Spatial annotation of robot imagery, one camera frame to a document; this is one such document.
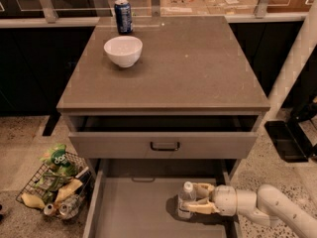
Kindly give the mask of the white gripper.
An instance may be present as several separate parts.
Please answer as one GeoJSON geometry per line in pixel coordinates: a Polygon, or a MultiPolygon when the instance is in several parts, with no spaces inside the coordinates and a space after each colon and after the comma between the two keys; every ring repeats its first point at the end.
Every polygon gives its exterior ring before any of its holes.
{"type": "Polygon", "coordinates": [[[193,187],[199,199],[192,202],[184,202],[183,207],[195,213],[213,214],[222,216],[234,216],[237,213],[237,194],[233,187],[228,185],[214,186],[211,183],[195,182],[193,187]]]}

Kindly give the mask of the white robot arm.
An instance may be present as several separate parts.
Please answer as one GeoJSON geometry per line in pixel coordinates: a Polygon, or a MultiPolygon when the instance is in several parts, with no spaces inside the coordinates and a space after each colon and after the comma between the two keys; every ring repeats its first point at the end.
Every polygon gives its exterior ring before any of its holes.
{"type": "Polygon", "coordinates": [[[270,184],[262,184],[257,191],[201,182],[194,182],[192,188],[198,199],[181,203],[189,212],[222,216],[240,214],[254,223],[270,227],[284,222],[299,238],[317,238],[317,219],[270,184]]]}

